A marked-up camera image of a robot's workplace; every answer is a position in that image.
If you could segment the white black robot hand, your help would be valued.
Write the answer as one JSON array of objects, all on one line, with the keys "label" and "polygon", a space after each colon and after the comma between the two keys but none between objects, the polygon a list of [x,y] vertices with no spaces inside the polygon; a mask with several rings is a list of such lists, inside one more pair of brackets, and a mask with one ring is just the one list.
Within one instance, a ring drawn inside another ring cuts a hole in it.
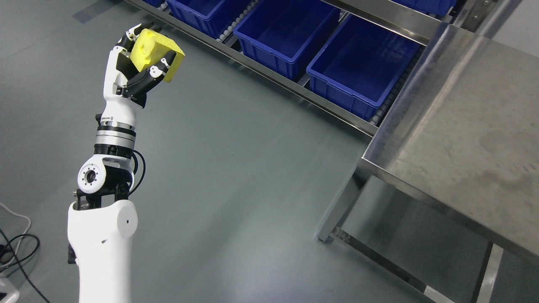
[{"label": "white black robot hand", "polygon": [[129,58],[127,50],[133,50],[133,45],[143,29],[160,32],[161,26],[154,23],[140,23],[126,31],[119,46],[114,46],[109,52],[104,77],[103,98],[105,109],[100,117],[100,124],[107,122],[125,125],[136,125],[137,115],[143,107],[125,96],[143,96],[164,80],[171,69],[176,57],[175,51],[169,51],[154,65],[138,71]]}]

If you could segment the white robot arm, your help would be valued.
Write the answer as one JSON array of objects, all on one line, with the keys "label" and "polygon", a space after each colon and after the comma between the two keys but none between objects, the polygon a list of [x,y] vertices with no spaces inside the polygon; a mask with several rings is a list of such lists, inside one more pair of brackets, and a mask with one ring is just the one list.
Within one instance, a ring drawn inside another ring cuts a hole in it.
[{"label": "white robot arm", "polygon": [[105,108],[93,155],[77,173],[76,200],[69,206],[69,263],[79,270],[80,303],[130,303],[133,236],[138,217],[129,196],[136,190],[136,119],[147,94],[172,72],[179,54],[167,51],[138,70],[133,48],[152,21],[131,27],[110,50],[103,84]]}]

